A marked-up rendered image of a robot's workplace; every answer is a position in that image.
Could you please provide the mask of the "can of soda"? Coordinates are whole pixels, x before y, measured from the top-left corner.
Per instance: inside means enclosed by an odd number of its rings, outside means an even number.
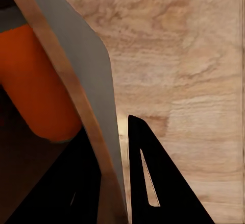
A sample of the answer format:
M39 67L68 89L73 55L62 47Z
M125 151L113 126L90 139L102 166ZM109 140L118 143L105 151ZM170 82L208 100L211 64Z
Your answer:
M14 104L0 85L0 132L8 125L14 113Z
M0 85L36 136L65 143L83 127L60 77L18 6L0 10Z

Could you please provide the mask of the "trash can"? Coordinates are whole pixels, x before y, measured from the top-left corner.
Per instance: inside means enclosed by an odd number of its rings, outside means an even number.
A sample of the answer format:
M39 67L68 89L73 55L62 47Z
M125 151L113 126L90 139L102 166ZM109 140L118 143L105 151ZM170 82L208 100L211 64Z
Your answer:
M67 0L0 0L18 6L85 129L101 170L96 224L129 224L109 53ZM14 106L0 132L0 224L5 224L71 141L36 136Z

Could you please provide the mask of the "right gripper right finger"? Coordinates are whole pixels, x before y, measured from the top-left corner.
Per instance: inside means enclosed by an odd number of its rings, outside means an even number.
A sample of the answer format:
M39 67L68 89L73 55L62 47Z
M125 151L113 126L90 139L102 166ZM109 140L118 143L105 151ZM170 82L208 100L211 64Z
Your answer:
M132 224L215 224L148 124L128 115ZM160 206L149 204L142 150Z

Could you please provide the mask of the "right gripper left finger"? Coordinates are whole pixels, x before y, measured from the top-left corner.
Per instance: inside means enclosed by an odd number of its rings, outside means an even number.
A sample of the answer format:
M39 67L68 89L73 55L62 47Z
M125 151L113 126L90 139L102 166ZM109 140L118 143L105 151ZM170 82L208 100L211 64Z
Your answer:
M101 177L82 127L5 224L96 224Z

